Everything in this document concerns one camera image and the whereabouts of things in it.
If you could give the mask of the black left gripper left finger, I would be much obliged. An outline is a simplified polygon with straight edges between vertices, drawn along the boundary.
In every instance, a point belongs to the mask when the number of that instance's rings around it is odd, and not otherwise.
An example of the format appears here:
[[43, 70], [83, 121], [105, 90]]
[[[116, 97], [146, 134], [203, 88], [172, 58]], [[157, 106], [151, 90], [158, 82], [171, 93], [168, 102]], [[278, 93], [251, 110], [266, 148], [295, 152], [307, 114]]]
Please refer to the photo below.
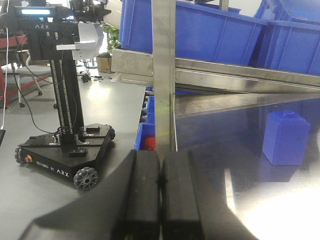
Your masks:
[[157, 153], [131, 150], [97, 187], [33, 219], [21, 240], [157, 240], [160, 237]]

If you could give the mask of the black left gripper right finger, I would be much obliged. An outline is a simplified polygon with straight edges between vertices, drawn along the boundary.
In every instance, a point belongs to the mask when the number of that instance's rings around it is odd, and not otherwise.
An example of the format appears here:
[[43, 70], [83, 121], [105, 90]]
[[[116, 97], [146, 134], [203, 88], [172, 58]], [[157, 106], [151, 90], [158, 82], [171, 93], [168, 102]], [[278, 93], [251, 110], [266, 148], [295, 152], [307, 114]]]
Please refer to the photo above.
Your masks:
[[193, 154], [169, 152], [162, 165], [164, 240], [255, 240], [212, 187]]

